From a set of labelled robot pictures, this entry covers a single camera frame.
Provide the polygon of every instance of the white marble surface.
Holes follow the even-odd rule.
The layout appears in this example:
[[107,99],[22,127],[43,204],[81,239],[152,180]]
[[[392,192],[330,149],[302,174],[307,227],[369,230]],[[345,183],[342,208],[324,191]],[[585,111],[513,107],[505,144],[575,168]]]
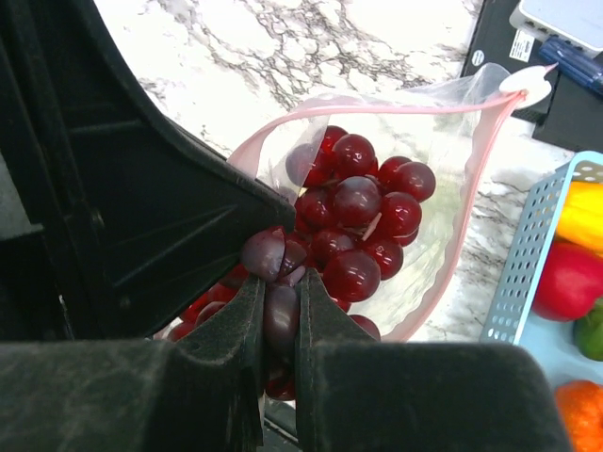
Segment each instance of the white marble surface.
[[[96,0],[149,96],[224,155],[309,94],[457,77],[480,3]],[[530,132],[518,120],[504,126],[454,278],[413,340],[478,338],[530,186],[571,158]]]

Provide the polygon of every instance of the plastic basket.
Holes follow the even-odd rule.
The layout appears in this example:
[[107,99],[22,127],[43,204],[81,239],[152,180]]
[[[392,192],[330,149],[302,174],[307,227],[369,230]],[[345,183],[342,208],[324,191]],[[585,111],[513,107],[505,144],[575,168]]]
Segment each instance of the plastic basket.
[[571,162],[532,187],[480,337],[482,342],[527,348],[555,384],[588,378],[590,373],[592,380],[603,378],[603,363],[581,357],[571,345],[571,323],[548,322],[530,315],[572,181],[603,184],[603,154],[577,153]]

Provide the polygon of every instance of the green fruit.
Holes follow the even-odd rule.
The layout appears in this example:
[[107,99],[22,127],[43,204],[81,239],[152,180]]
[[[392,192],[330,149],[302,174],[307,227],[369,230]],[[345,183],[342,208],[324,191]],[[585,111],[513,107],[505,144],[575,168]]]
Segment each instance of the green fruit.
[[574,343],[580,353],[594,361],[603,361],[603,303],[574,324]]

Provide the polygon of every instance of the orange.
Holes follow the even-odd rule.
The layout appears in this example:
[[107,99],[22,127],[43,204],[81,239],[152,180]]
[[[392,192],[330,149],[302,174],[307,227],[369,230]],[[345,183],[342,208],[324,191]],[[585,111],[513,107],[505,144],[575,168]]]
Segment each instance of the orange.
[[557,388],[555,399],[576,452],[603,451],[603,386],[572,381]]

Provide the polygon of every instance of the blue pen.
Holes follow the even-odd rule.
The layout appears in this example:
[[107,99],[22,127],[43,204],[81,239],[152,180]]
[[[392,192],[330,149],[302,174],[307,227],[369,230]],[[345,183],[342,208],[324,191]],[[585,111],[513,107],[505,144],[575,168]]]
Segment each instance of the blue pen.
[[546,40],[538,55],[548,64],[558,63],[557,69],[580,86],[603,96],[603,65],[580,50],[553,37]]

